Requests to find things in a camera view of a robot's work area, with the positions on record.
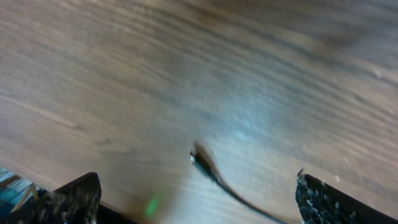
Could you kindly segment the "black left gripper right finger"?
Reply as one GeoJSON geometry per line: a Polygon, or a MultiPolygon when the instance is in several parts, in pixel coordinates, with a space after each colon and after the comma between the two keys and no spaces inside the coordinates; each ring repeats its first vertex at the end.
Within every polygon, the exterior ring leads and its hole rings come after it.
{"type": "Polygon", "coordinates": [[[295,200],[304,223],[397,224],[397,220],[367,206],[323,181],[297,174],[295,200]]]}

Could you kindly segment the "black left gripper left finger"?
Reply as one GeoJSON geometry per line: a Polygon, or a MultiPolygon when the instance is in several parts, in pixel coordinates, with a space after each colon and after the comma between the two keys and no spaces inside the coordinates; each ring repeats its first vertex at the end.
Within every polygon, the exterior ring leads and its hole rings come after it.
{"type": "Polygon", "coordinates": [[[89,172],[1,218],[1,224],[91,224],[101,199],[98,174],[89,172]]]}

